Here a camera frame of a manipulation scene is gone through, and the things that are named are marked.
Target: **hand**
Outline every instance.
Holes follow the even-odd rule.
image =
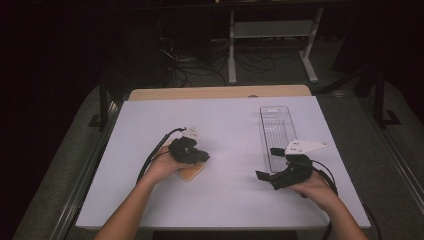
[[[288,188],[304,194],[324,211],[327,211],[329,207],[341,201],[328,186],[324,178],[315,171],[312,172],[311,177],[305,182],[295,184]]]
[[[159,149],[143,178],[151,178],[155,183],[162,181],[180,168],[190,168],[193,164],[175,161],[167,146]]]

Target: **black cable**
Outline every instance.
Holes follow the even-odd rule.
[[[261,50],[261,47],[257,43],[256,43],[256,45],[257,45],[256,48],[259,49],[259,51],[263,52]],[[260,58],[259,59],[255,59],[252,56],[248,56],[247,54],[243,54],[243,56],[245,58],[247,58],[248,61],[250,61],[253,64],[259,64],[260,63],[262,65],[262,67],[258,67],[258,66],[249,64],[248,62],[242,60],[241,58],[236,58],[235,57],[235,59],[237,60],[237,63],[239,64],[239,66],[242,67],[243,69],[245,69],[246,71],[249,71],[249,72],[252,72],[252,73],[266,73],[268,71],[271,71],[271,70],[274,70],[275,69],[275,67],[276,67],[276,64],[275,64],[275,61],[274,61],[275,59],[284,59],[284,58],[287,58],[287,57],[291,57],[291,56],[293,56],[294,54],[296,54],[298,52],[298,51],[295,51],[295,52],[290,53],[290,54],[288,54],[286,56],[283,56],[283,57],[273,57],[272,55],[274,55],[275,52],[277,51],[277,49],[279,49],[282,45],[283,44],[278,44],[276,47],[274,47],[273,49],[270,50],[272,52],[271,54],[264,54],[264,55],[260,55],[258,53],[253,52],[252,50],[250,50],[250,49],[248,49],[246,47],[242,47],[248,53],[258,55]],[[266,60],[270,61],[272,65],[271,66],[268,66],[265,63]]]
[[[211,59],[211,60],[208,60],[208,62],[209,63],[213,63],[213,62],[215,62],[216,60],[218,60],[219,58],[222,58],[222,57],[224,57],[224,56],[228,56],[228,48],[229,48],[229,44],[228,43],[226,43],[224,46],[222,46],[220,49],[218,49],[218,50],[215,50],[215,51],[212,51],[211,52],[211,56],[213,56],[213,58]],[[202,61],[201,61],[202,59],[198,59],[198,58],[194,58],[194,59],[192,59],[192,60],[186,60],[186,61],[184,61],[184,60],[179,60],[179,61],[177,61],[177,63],[178,63],[178,65],[179,65],[179,67],[183,67],[183,66],[181,66],[181,65],[188,65],[188,64],[192,64],[193,62],[194,63],[201,63],[202,65],[200,65],[200,66],[184,66],[184,68],[199,68],[199,67],[209,67],[210,66],[210,64],[208,64],[208,63],[202,63]]]
[[[365,211],[368,213],[368,215],[370,216],[370,218],[371,218],[371,221],[374,223],[374,225],[375,225],[375,229],[377,230],[377,237],[378,237],[378,240],[382,240],[383,239],[383,236],[382,236],[382,234],[381,234],[381,229],[380,229],[380,226],[378,225],[378,223],[377,223],[377,220],[376,220],[376,218],[374,217],[374,214],[371,212],[371,210],[369,209],[369,207],[365,204],[365,203],[362,203],[362,206],[364,207],[364,209],[365,209]]]
[[[304,44],[302,44],[302,46],[299,46],[299,48],[298,49],[295,49],[293,52],[291,52],[291,50],[290,50],[286,55],[280,56],[280,57],[276,57],[275,55],[276,55],[277,50],[280,49],[283,46],[282,40],[281,40],[280,43],[274,49],[272,49],[272,52],[273,53],[272,54],[267,54],[267,56],[269,58],[271,58],[271,59],[274,59],[274,60],[276,60],[276,59],[285,59],[285,58],[291,57],[293,55],[297,55],[299,53],[299,51],[304,48],[303,45]]]
[[[210,68],[206,68],[206,67],[177,67],[178,70],[180,70],[181,72],[185,73],[185,74],[191,74],[191,75],[195,75],[195,76],[211,76],[211,75],[219,75],[224,83],[224,86],[227,86],[227,80],[225,79],[225,77],[220,73],[220,71],[224,68],[225,63],[226,63],[226,59],[223,61],[223,63],[221,64],[221,66],[218,68],[218,70],[215,69],[210,69]],[[200,70],[204,70],[204,71],[210,71],[211,73],[195,73],[195,72],[191,72],[191,71],[187,71],[184,69],[200,69]]]
[[[315,161],[315,160],[311,160],[311,161],[314,162],[314,163],[318,163],[319,165],[323,166],[327,170],[327,172],[330,174],[331,180],[333,181],[333,184],[336,185],[336,180],[334,179],[334,176],[331,173],[330,169],[328,169],[324,164],[322,164],[322,163],[320,163],[318,161]]]
[[[160,140],[160,142],[158,143],[158,145],[156,145],[155,149],[153,149],[153,151],[150,153],[150,155],[147,157],[146,161],[144,162],[143,167],[140,170],[140,173],[138,174],[137,177],[137,182],[140,180],[141,177],[143,177],[144,173],[147,170],[147,167],[150,165],[150,163],[152,163],[153,161],[153,156],[159,151],[159,149],[162,147],[162,145],[165,143],[166,140],[168,140],[168,138],[174,133],[174,132],[182,132],[184,130],[186,130],[187,128],[176,128],[174,130],[172,130],[171,132],[169,132],[168,134],[166,134],[162,140]]]
[[[203,63],[202,65],[199,65],[199,66],[182,66],[182,65],[190,64],[190,63],[186,63],[186,62],[178,62],[178,67],[180,67],[180,68],[187,68],[187,69],[197,69],[197,68],[210,67],[210,66],[211,66],[211,63],[214,63],[214,62],[216,62],[218,59],[223,58],[223,57],[228,57],[228,54],[227,54],[227,53],[224,53],[224,54],[222,54],[222,55],[219,55],[219,56],[217,56],[217,57],[213,58],[213,59],[212,59],[209,63]],[[216,71],[221,71],[221,70],[224,68],[225,63],[226,63],[226,61],[224,60],[224,62],[221,64],[221,66],[220,66],[220,67],[218,68],[218,70],[216,70]]]
[[[178,71],[180,71],[180,72],[182,72],[183,74],[184,74],[184,78],[178,78],[177,77],[177,70]],[[185,72],[185,71],[183,71],[183,70],[181,70],[181,69],[179,69],[179,68],[175,68],[175,79],[176,80],[182,80],[182,84],[181,84],[181,86],[178,86],[178,88],[183,88],[185,85],[186,85],[186,83],[190,83],[190,85],[192,86],[193,84],[188,80],[188,76],[187,76],[187,73]]]
[[[158,157],[162,156],[165,153],[169,153],[169,151],[163,152],[161,154],[156,155],[154,158],[152,158],[152,161],[156,160]]]
[[[336,187],[336,181],[334,179],[333,174],[331,173],[330,169],[328,169],[324,164],[315,161],[315,160],[311,160],[314,163],[318,163],[319,165],[323,166],[328,173],[331,176],[331,179],[328,177],[327,174],[325,174],[322,170],[316,169],[315,167],[313,167],[313,169],[321,176],[324,178],[324,180],[327,182],[327,184],[330,186],[330,188],[333,190],[333,192],[338,195],[338,191],[337,191],[337,187]],[[331,224],[331,222],[328,223],[327,229],[325,230],[324,235],[322,236],[322,240],[327,240],[330,237],[331,231],[333,230],[333,225]]]

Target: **wire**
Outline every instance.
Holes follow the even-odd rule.
[[[381,229],[380,226],[377,223],[376,218],[374,217],[374,214],[371,212],[371,210],[368,208],[368,206],[365,203],[362,203],[362,206],[364,207],[365,211],[368,213],[368,215],[370,216],[371,220],[374,222],[375,228],[377,230],[377,236],[378,236],[378,240],[382,240],[383,237],[381,235]]]
[[[219,56],[217,56],[217,57],[215,57],[215,58],[213,58],[209,63],[203,63],[202,65],[198,65],[198,66],[184,66],[184,65],[188,65],[188,64],[192,64],[192,62],[193,61],[190,61],[190,62],[178,62],[178,66],[180,67],[180,68],[187,68],[187,69],[196,69],[196,68],[203,68],[203,67],[210,67],[211,66],[211,64],[213,64],[214,62],[216,62],[218,59],[220,59],[220,58],[223,58],[223,57],[225,57],[225,58],[227,58],[228,57],[228,53],[224,53],[224,54],[221,54],[221,55],[219,55]],[[224,66],[224,63],[221,65],[221,67],[217,70],[217,71],[221,71],[221,69],[223,68],[223,66]]]
[[[160,40],[163,41],[161,42],[162,44],[160,47],[160,51],[163,52],[165,55],[167,55],[169,58],[171,58],[172,61],[178,61],[179,60],[178,53],[174,53],[175,52],[174,42],[171,39],[165,38],[165,37],[161,37]],[[167,48],[166,46],[162,46],[165,44],[165,40],[169,42],[170,44],[169,49],[166,49]]]
[[[333,183],[334,183],[334,185],[336,185],[336,180],[334,179],[334,176],[333,176],[333,174],[331,173],[331,171],[330,171],[330,169],[328,169],[324,164],[322,164],[322,163],[320,163],[320,162],[318,162],[318,161],[315,161],[315,160],[311,160],[312,162],[314,162],[314,163],[318,163],[319,165],[321,165],[321,166],[323,166],[325,169],[327,169],[327,172],[330,174],[330,176],[331,176],[331,180],[333,181]]]
[[[331,222],[328,223],[327,229],[325,230],[324,235],[322,236],[322,240],[327,240],[330,237],[331,231],[333,230],[333,225]]]
[[[174,133],[174,132],[182,132],[186,130],[186,128],[176,128],[174,130],[172,130],[171,132],[169,132],[168,134],[166,134],[162,140],[160,140],[160,142],[158,143],[158,145],[156,145],[155,149],[153,149],[153,151],[150,153],[150,155],[147,157],[146,161],[143,164],[143,167],[140,170],[140,173],[138,174],[137,177],[137,182],[140,180],[140,178],[143,177],[144,173],[146,172],[147,167],[150,165],[150,163],[152,163],[155,154],[159,151],[159,149],[162,147],[162,145],[165,143],[166,140],[168,140],[168,138]]]
[[[188,80],[188,76],[187,76],[187,73],[185,71],[183,71],[183,70],[181,70],[179,68],[175,68],[174,70],[175,70],[175,80],[182,80],[182,82],[183,82],[181,84],[181,86],[178,86],[178,88],[185,87],[186,83],[190,83],[190,86],[193,86],[193,84]],[[182,72],[184,74],[184,79],[177,77],[177,70],[180,71],[180,72]]]
[[[161,154],[156,155],[154,158],[152,158],[152,161],[156,160],[158,157],[162,156],[165,153],[169,153],[169,151],[163,152]]]
[[[220,58],[223,58],[227,55],[221,55],[216,57],[213,62],[217,61]],[[220,72],[222,71],[222,69],[225,66],[225,63],[227,62],[226,60],[227,58],[224,58],[224,61],[222,62],[222,64],[219,66],[219,68],[217,70],[213,69],[213,68],[208,68],[210,65],[203,65],[203,66],[196,66],[196,67],[192,67],[192,66],[177,66],[177,70],[179,70],[180,72],[186,74],[191,74],[191,75],[195,75],[195,76],[211,76],[211,75],[218,75],[220,76],[220,78],[222,79],[224,86],[227,86],[227,80],[225,79],[224,75],[222,75]],[[209,73],[196,73],[193,71],[187,71],[186,69],[191,69],[191,70],[203,70],[203,71],[208,71]]]
[[[264,52],[264,48],[261,48],[259,46],[259,44],[257,43],[257,41],[255,42],[256,45],[256,49],[255,50],[251,50],[249,48],[246,48],[244,46],[242,46],[241,48],[245,50],[245,52],[247,52],[247,54],[243,54],[243,56],[247,59],[247,60],[243,60],[240,57],[235,57],[237,64],[242,67],[243,69],[245,69],[246,71],[252,72],[252,73],[266,73],[268,71],[274,70],[276,68],[276,64],[275,61],[276,59],[284,59],[284,58],[288,58],[291,57],[293,55],[295,55],[298,51],[294,51],[289,53],[288,55],[285,55],[283,57],[275,57],[275,52],[277,52],[277,50],[283,46],[283,44],[281,44],[281,41],[279,42],[279,44],[277,46],[275,46],[274,48],[270,49],[266,49],[266,51],[270,51],[271,54],[258,54],[257,50],[259,50],[259,52]]]

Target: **floor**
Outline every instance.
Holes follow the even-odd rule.
[[[316,41],[310,56],[319,78],[316,84],[308,81],[297,55],[302,40],[261,42],[259,46],[240,43],[236,52],[237,85],[305,84],[312,91],[319,90],[344,76],[331,71],[341,43],[338,40]],[[185,63],[180,65],[175,81],[169,86],[223,86],[227,74],[225,57],[217,58],[212,64]],[[353,80],[331,93],[317,95],[317,99],[358,195],[377,220],[364,231],[370,239],[378,239],[378,231],[385,240],[420,239],[424,233],[424,211],[395,157],[401,158],[402,164],[411,169],[417,182],[424,182],[424,126],[409,110],[402,94],[387,83],[385,108],[393,110],[402,124],[381,129],[372,118],[373,94],[366,98],[356,97],[353,94],[356,82]],[[99,114],[97,88],[81,105],[14,239],[94,237],[95,231],[72,225],[78,212],[71,211],[66,219],[63,213],[70,205],[78,209],[81,204],[82,200],[74,203],[70,196],[81,181],[81,172],[93,155],[96,141],[102,141],[99,128],[89,126],[96,114]],[[68,225],[59,225],[60,221]],[[320,239],[323,231],[298,231],[297,237],[299,240]],[[147,240],[151,236],[150,231],[140,230],[137,239]]]

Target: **white board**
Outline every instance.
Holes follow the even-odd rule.
[[[263,106],[288,106],[298,139],[328,144],[307,155],[331,169],[341,199],[358,224],[369,227],[315,97],[125,102],[76,226],[100,228],[134,187],[158,142],[181,127],[196,127],[202,138],[196,147],[211,158],[191,182],[173,174],[159,183],[141,227],[252,230],[326,226],[327,215],[312,201],[290,190],[275,191],[256,178],[255,170],[266,171],[259,128],[259,108]]]

